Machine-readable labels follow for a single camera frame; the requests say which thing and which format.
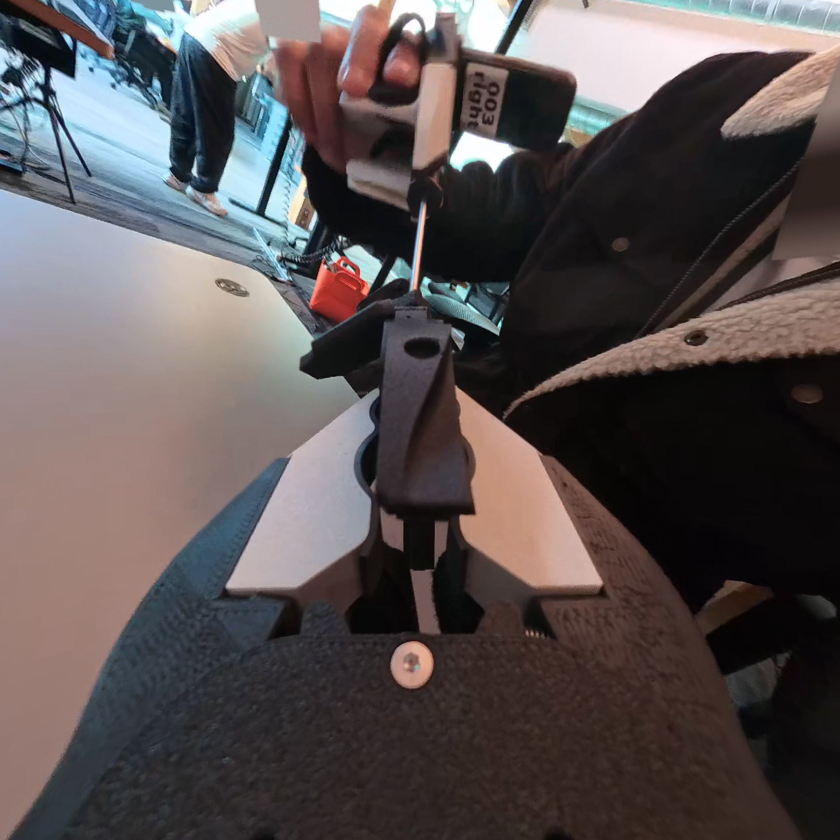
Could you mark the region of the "person's right hand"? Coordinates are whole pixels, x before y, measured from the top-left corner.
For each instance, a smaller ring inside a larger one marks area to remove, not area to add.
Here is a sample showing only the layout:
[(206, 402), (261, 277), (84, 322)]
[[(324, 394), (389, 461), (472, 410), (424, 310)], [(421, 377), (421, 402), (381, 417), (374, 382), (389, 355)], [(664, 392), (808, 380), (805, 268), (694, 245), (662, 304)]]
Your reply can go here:
[(421, 61), (417, 38), (401, 38), (381, 66), (395, 2), (364, 6), (350, 27), (321, 26), (317, 43), (280, 39), (270, 70), (275, 92), (309, 147), (332, 171), (344, 174), (349, 159), (360, 157), (364, 139), (344, 124), (340, 100), (367, 98), (381, 76), (385, 84), (414, 88)]

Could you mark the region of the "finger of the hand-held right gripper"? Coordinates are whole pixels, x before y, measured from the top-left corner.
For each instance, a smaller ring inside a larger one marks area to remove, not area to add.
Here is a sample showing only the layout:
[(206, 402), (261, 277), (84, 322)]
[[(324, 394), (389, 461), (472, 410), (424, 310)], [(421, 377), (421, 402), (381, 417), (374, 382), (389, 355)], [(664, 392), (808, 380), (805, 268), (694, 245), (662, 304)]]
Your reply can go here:
[(429, 174), (448, 159), (453, 132), (457, 69), (428, 62), (421, 72), (416, 99), (412, 170)]

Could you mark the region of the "silver ventilation duct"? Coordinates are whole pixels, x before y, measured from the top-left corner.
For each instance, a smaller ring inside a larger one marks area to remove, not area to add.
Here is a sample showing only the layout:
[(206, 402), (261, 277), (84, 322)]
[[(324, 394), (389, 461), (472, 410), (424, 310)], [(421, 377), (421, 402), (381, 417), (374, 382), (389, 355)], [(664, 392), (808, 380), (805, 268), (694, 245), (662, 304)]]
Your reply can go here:
[(565, 132), (593, 137), (627, 114), (622, 108), (610, 106), (580, 95), (574, 98)]

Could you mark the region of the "black plastic bracket part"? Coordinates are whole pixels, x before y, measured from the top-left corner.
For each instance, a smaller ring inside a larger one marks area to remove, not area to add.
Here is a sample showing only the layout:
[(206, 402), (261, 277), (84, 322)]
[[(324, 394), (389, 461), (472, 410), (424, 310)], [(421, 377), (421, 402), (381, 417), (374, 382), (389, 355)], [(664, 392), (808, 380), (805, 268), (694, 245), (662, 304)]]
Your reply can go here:
[(369, 364), (380, 372), (374, 493), (380, 509), (402, 521), (402, 551), (414, 571), (435, 565), (436, 522), (475, 512), (450, 333), (412, 290), (366, 306), (300, 360), (300, 371), (317, 380)]

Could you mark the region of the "white power strip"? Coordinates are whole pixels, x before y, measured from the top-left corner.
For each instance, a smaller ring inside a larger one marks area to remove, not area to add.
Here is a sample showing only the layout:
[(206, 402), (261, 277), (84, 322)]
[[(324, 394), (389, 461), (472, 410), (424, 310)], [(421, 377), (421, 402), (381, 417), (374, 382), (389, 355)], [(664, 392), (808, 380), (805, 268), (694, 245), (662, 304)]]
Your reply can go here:
[(285, 285), (292, 285), (292, 278), (288, 270), (280, 263), (277, 257), (277, 252), (270, 246), (269, 242), (264, 238), (263, 234), (256, 227), (252, 227), (252, 233), (259, 249), (257, 259), (261, 259), (269, 269), (270, 274), (274, 277), (276, 282)]

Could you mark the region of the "white desk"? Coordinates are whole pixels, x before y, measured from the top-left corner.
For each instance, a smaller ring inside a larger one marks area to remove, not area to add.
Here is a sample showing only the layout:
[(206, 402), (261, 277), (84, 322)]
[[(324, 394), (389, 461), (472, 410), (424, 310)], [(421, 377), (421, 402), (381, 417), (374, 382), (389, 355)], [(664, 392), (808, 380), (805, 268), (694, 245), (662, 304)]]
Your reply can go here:
[(254, 269), (7, 191), (1, 258), (7, 838), (169, 562), (357, 397), (299, 372), (309, 332)]

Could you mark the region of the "green black handle screwdriver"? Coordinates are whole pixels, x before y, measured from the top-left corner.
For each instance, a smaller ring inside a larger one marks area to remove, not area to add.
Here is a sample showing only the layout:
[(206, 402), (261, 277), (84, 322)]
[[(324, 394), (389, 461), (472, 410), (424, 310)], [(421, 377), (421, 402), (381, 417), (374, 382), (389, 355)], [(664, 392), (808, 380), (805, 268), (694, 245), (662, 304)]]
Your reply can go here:
[(420, 308), (424, 305), (421, 291), (424, 278), (423, 259), (427, 225), (445, 203), (445, 168), (442, 164), (435, 172), (417, 174), (408, 187), (406, 204), (415, 224), (413, 252), (411, 259), (411, 277), (409, 291), (404, 305)]

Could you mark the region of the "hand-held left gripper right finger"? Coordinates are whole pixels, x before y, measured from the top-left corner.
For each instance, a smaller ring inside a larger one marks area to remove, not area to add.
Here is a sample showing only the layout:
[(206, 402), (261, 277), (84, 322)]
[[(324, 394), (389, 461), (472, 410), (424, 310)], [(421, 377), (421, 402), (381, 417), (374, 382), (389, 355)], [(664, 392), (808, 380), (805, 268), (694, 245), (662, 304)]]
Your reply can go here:
[(539, 451), (455, 390), (474, 463), (475, 513), (459, 520), (465, 592), (473, 599), (592, 596), (602, 590)]

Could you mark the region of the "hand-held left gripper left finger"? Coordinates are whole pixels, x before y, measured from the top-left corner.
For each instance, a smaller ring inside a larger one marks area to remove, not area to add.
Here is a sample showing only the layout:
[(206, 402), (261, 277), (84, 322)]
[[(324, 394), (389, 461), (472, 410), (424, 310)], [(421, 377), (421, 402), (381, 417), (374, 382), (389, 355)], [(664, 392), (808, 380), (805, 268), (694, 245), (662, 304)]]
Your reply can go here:
[(289, 457), (226, 583), (231, 596), (358, 599), (359, 560), (372, 500), (356, 457), (375, 424), (377, 392), (362, 398)]

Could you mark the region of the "person's right forearm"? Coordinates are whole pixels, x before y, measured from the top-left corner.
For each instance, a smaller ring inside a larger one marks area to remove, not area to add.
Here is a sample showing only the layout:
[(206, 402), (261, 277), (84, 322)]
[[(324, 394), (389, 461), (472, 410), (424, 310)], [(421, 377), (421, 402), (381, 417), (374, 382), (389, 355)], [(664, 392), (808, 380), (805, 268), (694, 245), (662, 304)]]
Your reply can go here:
[[(512, 281), (544, 223), (551, 171), (563, 154), (520, 151), (496, 170), (484, 162), (447, 165), (439, 178), (443, 202), (427, 212), (423, 272), (467, 284)], [(310, 145), (302, 170), (327, 228), (380, 256), (411, 260), (417, 225), (410, 213), (352, 192), (347, 176)]]

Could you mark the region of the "black tripod stand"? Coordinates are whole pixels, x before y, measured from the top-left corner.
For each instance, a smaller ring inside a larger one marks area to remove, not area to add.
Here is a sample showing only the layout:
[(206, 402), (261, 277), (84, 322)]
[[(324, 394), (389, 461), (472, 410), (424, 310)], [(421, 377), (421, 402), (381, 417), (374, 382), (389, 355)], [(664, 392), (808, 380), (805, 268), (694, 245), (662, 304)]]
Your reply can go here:
[(53, 76), (55, 70), (69, 78), (75, 76), (77, 42), (73, 40), (68, 46), (64, 36), (56, 30), (38, 38), (34, 30), (15, 24), (2, 36), (2, 45), (7, 49), (9, 58), (2, 70), (1, 112), (12, 117), (23, 144), (15, 158), (9, 153), (2, 153), (2, 167), (20, 175), (32, 168), (29, 160), (32, 146), (30, 117), (32, 111), (42, 111), (54, 138), (70, 203), (75, 205), (77, 198), (70, 178), (65, 143), (69, 144), (85, 175), (92, 177), (92, 172), (60, 109)]

